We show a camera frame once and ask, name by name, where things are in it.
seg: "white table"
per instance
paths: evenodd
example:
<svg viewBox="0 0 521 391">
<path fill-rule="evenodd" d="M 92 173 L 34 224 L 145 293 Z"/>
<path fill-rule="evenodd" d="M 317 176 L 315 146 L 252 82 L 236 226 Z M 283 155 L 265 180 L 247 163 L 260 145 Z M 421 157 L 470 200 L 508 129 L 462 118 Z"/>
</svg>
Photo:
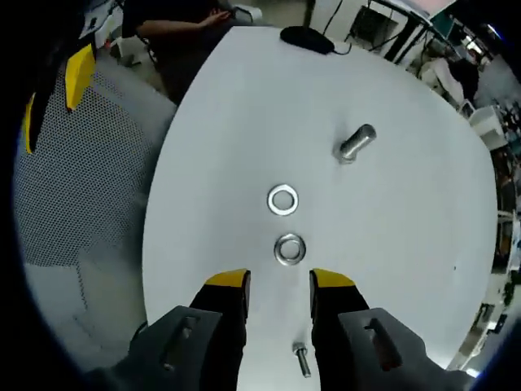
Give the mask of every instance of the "white table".
<svg viewBox="0 0 521 391">
<path fill-rule="evenodd" d="M 356 47 L 318 55 L 272 28 L 234 28 L 195 78 L 160 154 L 145 221 L 143 286 L 155 322 L 204 281 L 252 271 L 239 389 L 319 389 L 309 331 L 309 270 L 354 279 L 370 306 L 418 333 L 446 366 L 487 287 L 497 203 L 487 148 L 442 98 Z M 335 140 L 372 124 L 352 165 Z M 289 183 L 287 217 L 266 205 Z M 275 240 L 302 236 L 297 266 Z M 310 379 L 291 353 L 304 338 Z"/>
</svg>

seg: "metal bolt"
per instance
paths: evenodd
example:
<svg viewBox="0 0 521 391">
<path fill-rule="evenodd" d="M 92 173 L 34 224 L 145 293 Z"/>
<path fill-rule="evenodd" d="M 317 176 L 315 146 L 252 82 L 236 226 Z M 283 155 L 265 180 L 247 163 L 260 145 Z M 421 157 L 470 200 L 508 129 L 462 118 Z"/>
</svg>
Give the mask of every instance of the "metal bolt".
<svg viewBox="0 0 521 391">
<path fill-rule="evenodd" d="M 308 361 L 306 360 L 306 354 L 308 350 L 306 345 L 301 342 L 293 344 L 293 354 L 299 359 L 300 370 L 302 371 L 303 377 L 311 377 L 311 371 L 309 370 Z"/>
<path fill-rule="evenodd" d="M 340 144 L 339 159 L 341 163 L 353 163 L 357 153 L 376 138 L 376 130 L 369 124 L 362 125 L 346 141 Z"/>
</svg>

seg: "computer mouse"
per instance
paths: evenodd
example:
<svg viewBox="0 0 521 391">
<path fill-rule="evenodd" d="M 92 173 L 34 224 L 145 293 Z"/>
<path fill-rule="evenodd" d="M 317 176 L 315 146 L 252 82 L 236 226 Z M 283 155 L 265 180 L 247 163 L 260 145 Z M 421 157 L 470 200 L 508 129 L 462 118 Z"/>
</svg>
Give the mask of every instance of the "computer mouse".
<svg viewBox="0 0 521 391">
<path fill-rule="evenodd" d="M 335 50 L 335 44 L 320 34 L 317 30 L 304 26 L 291 26 L 282 29 L 280 39 L 290 45 L 295 45 L 327 55 Z"/>
</svg>

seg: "metal washer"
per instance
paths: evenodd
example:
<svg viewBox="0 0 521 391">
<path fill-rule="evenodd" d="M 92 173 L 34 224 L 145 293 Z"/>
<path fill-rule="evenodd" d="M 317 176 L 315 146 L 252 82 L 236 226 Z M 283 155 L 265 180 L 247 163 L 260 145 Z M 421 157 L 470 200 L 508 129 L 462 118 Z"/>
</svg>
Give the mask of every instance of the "metal washer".
<svg viewBox="0 0 521 391">
<path fill-rule="evenodd" d="M 287 194 L 291 196 L 293 199 L 293 203 L 288 209 L 280 209 L 278 208 L 274 203 L 275 196 L 280 193 L 281 191 L 285 191 Z M 271 189 L 268 193 L 268 208 L 273 213 L 275 213 L 278 216 L 288 216 L 296 211 L 297 207 L 299 206 L 299 195 L 296 194 L 296 191 L 293 187 L 287 184 L 278 185 Z"/>
<path fill-rule="evenodd" d="M 288 242 L 295 243 L 299 248 L 299 252 L 297 253 L 296 257 L 294 257 L 294 258 L 284 257 L 281 253 L 282 246 Z M 275 242 L 274 254 L 275 254 L 275 258 L 277 258 L 277 261 L 282 263 L 284 266 L 294 266 L 304 259 L 304 256 L 306 255 L 306 244 L 304 243 L 302 238 L 298 235 L 285 234 L 285 235 L 281 236 L 280 238 L 278 238 L 277 241 Z"/>
</svg>

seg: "small screw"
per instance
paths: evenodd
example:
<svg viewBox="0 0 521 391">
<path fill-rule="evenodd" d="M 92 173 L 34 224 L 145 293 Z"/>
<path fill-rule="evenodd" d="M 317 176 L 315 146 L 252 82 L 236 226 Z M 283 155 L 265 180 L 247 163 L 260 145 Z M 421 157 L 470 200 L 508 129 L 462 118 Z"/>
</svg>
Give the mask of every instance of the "small screw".
<svg viewBox="0 0 521 391">
<path fill-rule="evenodd" d="M 302 371 L 303 377 L 311 377 L 311 371 L 309 370 L 308 361 L 306 360 L 306 354 L 308 350 L 306 345 L 301 342 L 293 344 L 293 354 L 299 359 L 300 370 Z"/>
</svg>

